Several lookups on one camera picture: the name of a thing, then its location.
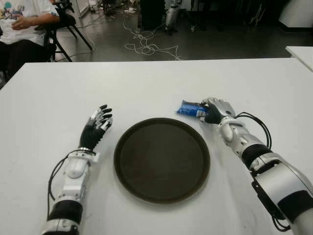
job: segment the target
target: robotic arm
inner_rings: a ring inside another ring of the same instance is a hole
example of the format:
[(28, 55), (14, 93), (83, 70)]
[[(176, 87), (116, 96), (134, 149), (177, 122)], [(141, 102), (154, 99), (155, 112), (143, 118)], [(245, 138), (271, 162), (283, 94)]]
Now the robotic arm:
[(69, 162), (64, 171), (64, 184), (41, 235), (79, 235), (89, 168), (98, 162), (100, 155), (93, 149), (112, 125), (111, 111), (106, 105), (97, 109), (85, 125), (78, 149), (65, 157)]
[(228, 102), (207, 98), (202, 104), (209, 110), (203, 121), (218, 124), (224, 143), (250, 171), (252, 187), (267, 211), (287, 220), (295, 235), (312, 235), (313, 186), (308, 178), (250, 134)]

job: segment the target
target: blue snack package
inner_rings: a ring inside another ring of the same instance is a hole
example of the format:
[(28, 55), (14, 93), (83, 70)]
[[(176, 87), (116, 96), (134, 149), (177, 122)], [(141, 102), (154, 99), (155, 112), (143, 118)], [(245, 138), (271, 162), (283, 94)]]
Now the blue snack package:
[(205, 117), (208, 113), (208, 109), (200, 103), (191, 103), (183, 100), (177, 113), (199, 118)]

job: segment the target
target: person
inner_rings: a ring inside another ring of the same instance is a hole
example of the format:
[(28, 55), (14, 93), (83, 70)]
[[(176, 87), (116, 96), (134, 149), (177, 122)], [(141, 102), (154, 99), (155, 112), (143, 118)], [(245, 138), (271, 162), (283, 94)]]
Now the person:
[(45, 31), (35, 27), (60, 21), (49, 0), (0, 0), (0, 70), (11, 78), (26, 62), (45, 62)]

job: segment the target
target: black cable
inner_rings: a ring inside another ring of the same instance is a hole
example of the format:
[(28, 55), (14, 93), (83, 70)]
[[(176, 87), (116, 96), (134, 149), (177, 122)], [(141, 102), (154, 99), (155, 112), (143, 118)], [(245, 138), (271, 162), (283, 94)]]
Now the black cable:
[[(48, 204), (48, 209), (47, 209), (47, 219), (49, 217), (49, 214), (50, 214), (50, 196), (51, 198), (53, 199), (53, 201), (55, 200), (55, 197), (53, 196), (52, 194), (52, 191), (51, 191), (51, 185), (52, 185), (52, 181), (53, 181), (53, 178), (56, 176), (56, 174), (59, 172), (59, 170), (61, 169), (61, 167), (63, 166), (65, 160), (68, 158), (68, 156), (75, 152), (77, 150), (73, 150), (71, 152), (69, 152), (64, 158), (62, 158), (57, 164), (56, 166), (54, 167), (51, 175), (50, 175), (50, 178), (49, 178), (49, 181), (48, 181), (48, 194), (47, 194), (47, 204)], [(92, 154), (95, 154), (93, 151), (87, 151), (87, 150), (84, 150), (85, 152), (89, 152), (89, 153), (92, 153)]]
[(68, 155), (67, 154), (63, 159), (61, 159), (57, 165), (54, 167), (52, 173), (51, 173), (51, 176), (50, 176), (50, 179), (49, 179), (49, 182), (48, 182), (48, 194), (47, 194), (47, 204), (48, 204), (48, 208), (47, 208), (47, 219), (49, 217), (49, 214), (50, 214), (50, 196), (53, 200), (55, 200), (54, 196), (52, 195), (52, 192), (51, 192), (51, 184), (52, 184), (52, 180), (54, 178), (54, 176), (59, 172), (59, 170), (61, 169), (64, 161), (68, 158)]
[(271, 138), (269, 129), (268, 129), (268, 127), (264, 124), (264, 122), (262, 122), (262, 120), (260, 120), (260, 119), (257, 118), (256, 116), (254, 116), (254, 115), (252, 115), (252, 114), (250, 114), (250, 113), (247, 113), (247, 112), (242, 112), (242, 113), (238, 114), (235, 118), (241, 118), (241, 117), (250, 118), (250, 119), (254, 120), (255, 122), (257, 122), (257, 123), (262, 127), (262, 129), (264, 130), (265, 136), (266, 136), (267, 147), (268, 147), (269, 149), (271, 149), (271, 147), (272, 147), (272, 138)]
[(287, 228), (290, 229), (290, 225), (287, 225), (287, 226), (286, 226), (286, 225), (281, 224), (277, 218), (275, 218), (275, 220), (276, 220), (277, 224), (279, 224), (279, 225), (280, 225), (281, 227), (283, 227), (284, 229), (287, 229)]
[(273, 221), (273, 224), (275, 225), (276, 229), (280, 232), (286, 232), (288, 230), (290, 230), (290, 226), (284, 226), (282, 225), (281, 223), (279, 223), (278, 219), (276, 219), (274, 216), (272, 216), (272, 221)]

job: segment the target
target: brown tray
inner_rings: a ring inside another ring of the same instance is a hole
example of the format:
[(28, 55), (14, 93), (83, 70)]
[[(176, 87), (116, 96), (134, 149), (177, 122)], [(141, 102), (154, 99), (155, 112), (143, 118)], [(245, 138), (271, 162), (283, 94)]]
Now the brown tray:
[(189, 125), (169, 118), (144, 120), (128, 129), (114, 153), (123, 186), (149, 202), (171, 204), (204, 183), (210, 156), (203, 138)]

